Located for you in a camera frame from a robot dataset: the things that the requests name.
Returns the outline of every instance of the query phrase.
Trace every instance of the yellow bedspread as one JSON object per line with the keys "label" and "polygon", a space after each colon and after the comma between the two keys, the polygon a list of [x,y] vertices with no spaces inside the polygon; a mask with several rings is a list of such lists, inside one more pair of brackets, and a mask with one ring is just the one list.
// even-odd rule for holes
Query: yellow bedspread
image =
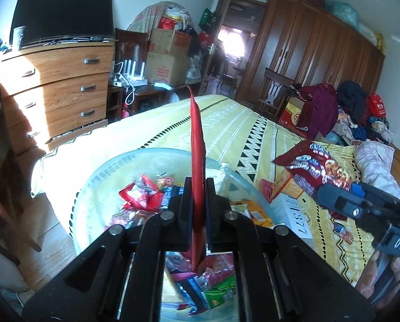
{"label": "yellow bedspread", "polygon": [[[302,140],[226,97],[203,96],[196,101],[201,109],[207,156],[229,163],[233,170],[257,188],[262,178],[274,181],[275,175],[282,170],[271,161]],[[189,101],[184,100],[78,137],[55,149],[36,165],[33,190],[38,189],[41,183],[40,188],[46,192],[62,225],[66,226],[69,222],[71,227],[70,210],[59,205],[73,202],[76,192],[87,178],[109,159],[138,148],[163,147],[189,151],[189,115]],[[356,177],[353,147],[325,144],[324,147]],[[64,178],[57,178],[58,175],[64,175]],[[299,198],[299,202],[317,253],[354,285],[373,252],[372,236],[357,228],[353,220],[342,221],[354,236],[354,244],[349,245],[332,231],[333,224],[327,210],[317,206],[306,193]]]}

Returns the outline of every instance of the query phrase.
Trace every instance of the cable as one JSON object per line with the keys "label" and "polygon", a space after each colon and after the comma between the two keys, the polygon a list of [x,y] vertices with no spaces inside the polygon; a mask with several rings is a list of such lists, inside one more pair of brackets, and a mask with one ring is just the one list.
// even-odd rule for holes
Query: cable
{"label": "cable", "polygon": [[[127,81],[127,79],[124,77],[124,75],[121,74],[121,70],[122,70],[122,67],[123,67],[123,65],[124,65],[124,62],[119,62],[119,63],[116,63],[115,65],[119,65],[119,64],[121,64],[121,67],[120,67],[120,70],[119,70],[117,73],[115,73],[115,76],[117,76],[117,79],[118,79],[118,80],[121,80],[121,79],[122,79],[124,82],[127,83],[127,86],[125,87],[126,93],[129,91],[129,89],[128,89],[129,86],[131,86],[131,88],[132,88],[132,91],[130,92],[130,94],[127,95],[127,97],[125,98],[125,101],[124,101],[125,104],[126,104],[127,106],[129,106],[129,105],[132,105],[132,104],[134,103],[134,96],[135,96],[136,88],[134,88],[134,86],[131,84],[131,79],[130,79],[130,81]],[[131,95],[133,95],[133,98],[132,98],[131,102],[128,103],[128,98],[129,98]]]}

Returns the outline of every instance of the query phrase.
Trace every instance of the wooden wardrobe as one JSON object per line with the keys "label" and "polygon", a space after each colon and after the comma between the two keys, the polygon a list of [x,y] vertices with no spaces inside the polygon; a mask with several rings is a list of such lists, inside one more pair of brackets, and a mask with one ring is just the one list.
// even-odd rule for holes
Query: wooden wardrobe
{"label": "wooden wardrobe", "polygon": [[[373,93],[384,55],[365,37],[330,13],[304,0],[269,0],[236,100],[252,107],[265,68],[303,86],[346,81]],[[285,100],[280,93],[274,104]]]}

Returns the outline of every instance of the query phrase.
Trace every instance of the drawer handle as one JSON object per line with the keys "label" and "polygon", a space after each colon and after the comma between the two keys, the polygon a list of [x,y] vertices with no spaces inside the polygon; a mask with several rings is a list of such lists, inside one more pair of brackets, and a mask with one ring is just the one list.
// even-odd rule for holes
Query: drawer handle
{"label": "drawer handle", "polygon": [[88,112],[81,112],[81,117],[85,117],[85,116],[91,116],[91,115],[93,115],[94,114],[94,109],[91,109],[90,111],[88,111]]}
{"label": "drawer handle", "polygon": [[96,88],[96,85],[91,85],[91,86],[83,86],[80,88],[81,92],[87,92],[88,90],[93,90]]}
{"label": "drawer handle", "polygon": [[95,63],[100,63],[100,59],[99,58],[84,59],[84,64],[95,64]]}
{"label": "drawer handle", "polygon": [[26,71],[21,77],[29,77],[32,76],[35,73],[36,69],[33,68],[32,70]]}
{"label": "drawer handle", "polygon": [[37,136],[40,133],[40,131],[31,131],[26,133],[27,138],[33,138],[34,136]]}
{"label": "drawer handle", "polygon": [[31,108],[32,106],[35,106],[35,105],[36,105],[36,102],[31,102],[29,104],[24,105],[24,109],[29,109],[29,108]]}

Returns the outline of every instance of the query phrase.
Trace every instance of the television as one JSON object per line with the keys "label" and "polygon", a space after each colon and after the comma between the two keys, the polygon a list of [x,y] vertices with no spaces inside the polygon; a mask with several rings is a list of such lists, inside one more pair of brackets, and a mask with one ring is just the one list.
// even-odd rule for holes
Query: television
{"label": "television", "polygon": [[112,0],[18,0],[11,25],[25,26],[22,46],[73,38],[112,37]]}

